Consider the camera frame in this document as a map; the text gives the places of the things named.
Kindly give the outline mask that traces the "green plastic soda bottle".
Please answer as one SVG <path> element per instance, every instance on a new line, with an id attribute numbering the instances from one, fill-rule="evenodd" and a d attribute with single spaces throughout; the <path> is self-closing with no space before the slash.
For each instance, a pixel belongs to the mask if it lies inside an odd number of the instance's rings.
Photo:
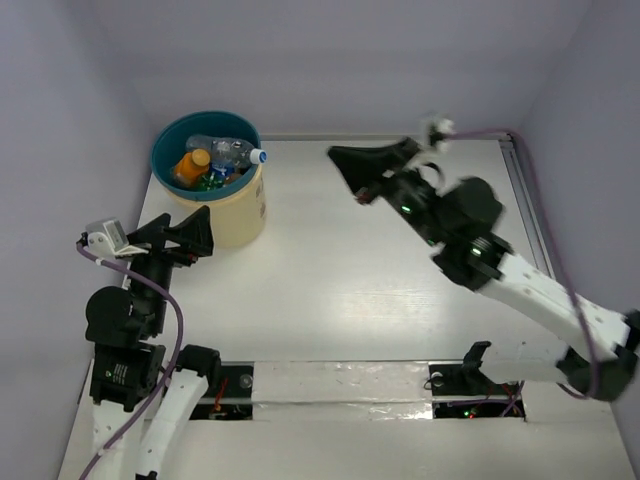
<path id="1" fill-rule="evenodd" d="M 214 174 L 201 176 L 195 185 L 196 191 L 209 192 L 218 190 L 226 185 L 226 178 Z"/>

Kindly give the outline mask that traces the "small orange juice bottle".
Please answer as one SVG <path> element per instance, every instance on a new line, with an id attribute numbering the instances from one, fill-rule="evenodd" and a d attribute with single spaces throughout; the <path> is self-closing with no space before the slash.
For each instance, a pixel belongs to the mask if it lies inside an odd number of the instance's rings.
<path id="1" fill-rule="evenodd" d="M 192 188 L 209 171 L 210 163 L 211 156 L 206 150 L 189 151 L 174 166 L 173 179 L 184 188 Z"/>

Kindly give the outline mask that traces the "clear crushed plastic bottle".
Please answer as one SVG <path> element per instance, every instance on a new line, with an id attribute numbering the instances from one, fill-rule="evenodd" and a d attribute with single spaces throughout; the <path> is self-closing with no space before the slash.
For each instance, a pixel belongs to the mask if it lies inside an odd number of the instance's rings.
<path id="1" fill-rule="evenodd" d="M 253 146 L 240 140 L 221 140 L 214 142 L 210 150 L 211 173 L 230 177 L 232 174 L 243 174 L 251 167 L 250 153 Z"/>

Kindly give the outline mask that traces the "clear bottle white cap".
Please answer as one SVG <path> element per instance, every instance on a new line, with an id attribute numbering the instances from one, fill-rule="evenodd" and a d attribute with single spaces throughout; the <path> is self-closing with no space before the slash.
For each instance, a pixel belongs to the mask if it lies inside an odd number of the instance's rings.
<path id="1" fill-rule="evenodd" d="M 192 135 L 186 140 L 185 147 L 188 151 L 206 150 L 215 166 L 231 165 L 235 169 L 248 169 L 267 161 L 265 150 L 237 138 Z"/>

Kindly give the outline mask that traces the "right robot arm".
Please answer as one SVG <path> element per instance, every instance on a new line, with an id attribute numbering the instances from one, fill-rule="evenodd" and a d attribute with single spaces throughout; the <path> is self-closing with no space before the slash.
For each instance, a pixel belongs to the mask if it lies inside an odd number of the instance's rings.
<path id="1" fill-rule="evenodd" d="M 437 248 L 432 260 L 455 285 L 502 303 L 566 345 L 556 360 L 490 362 L 488 341 L 473 344 L 459 364 L 462 384 L 482 392 L 493 383 L 549 382 L 574 397 L 612 403 L 639 366 L 639 313 L 598 306 L 534 267 L 494 228 L 504 206 L 475 176 L 441 193 L 413 166 L 415 140 L 378 147 L 331 146 L 327 155 L 362 205 L 378 199 Z"/>

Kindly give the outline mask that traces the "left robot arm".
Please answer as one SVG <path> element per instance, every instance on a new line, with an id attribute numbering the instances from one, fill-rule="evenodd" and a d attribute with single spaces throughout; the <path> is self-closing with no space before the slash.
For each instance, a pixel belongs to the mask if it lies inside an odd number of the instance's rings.
<path id="1" fill-rule="evenodd" d="M 170 294 L 174 269 L 214 251 L 210 210 L 178 224 L 163 213 L 131 233 L 115 218 L 86 226 L 77 251 L 125 276 L 88 300 L 85 338 L 93 456 L 83 479 L 159 479 L 198 401 L 221 383 L 218 351 L 183 342 L 185 321 Z"/>

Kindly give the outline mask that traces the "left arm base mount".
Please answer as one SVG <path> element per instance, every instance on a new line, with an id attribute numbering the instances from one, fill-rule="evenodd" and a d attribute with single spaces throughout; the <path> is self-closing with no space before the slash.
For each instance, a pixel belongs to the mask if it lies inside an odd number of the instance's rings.
<path id="1" fill-rule="evenodd" d="M 192 421 L 252 420 L 253 382 L 253 363 L 223 364 L 218 384 L 210 387 L 198 401 L 190 419 Z"/>

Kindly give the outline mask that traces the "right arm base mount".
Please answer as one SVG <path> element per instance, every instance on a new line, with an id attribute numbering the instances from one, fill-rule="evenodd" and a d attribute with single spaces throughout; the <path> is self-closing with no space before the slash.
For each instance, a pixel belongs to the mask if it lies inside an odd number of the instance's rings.
<path id="1" fill-rule="evenodd" d="M 522 382 L 495 383 L 462 364 L 430 364 L 423 389 L 431 394 L 435 419 L 526 417 Z"/>

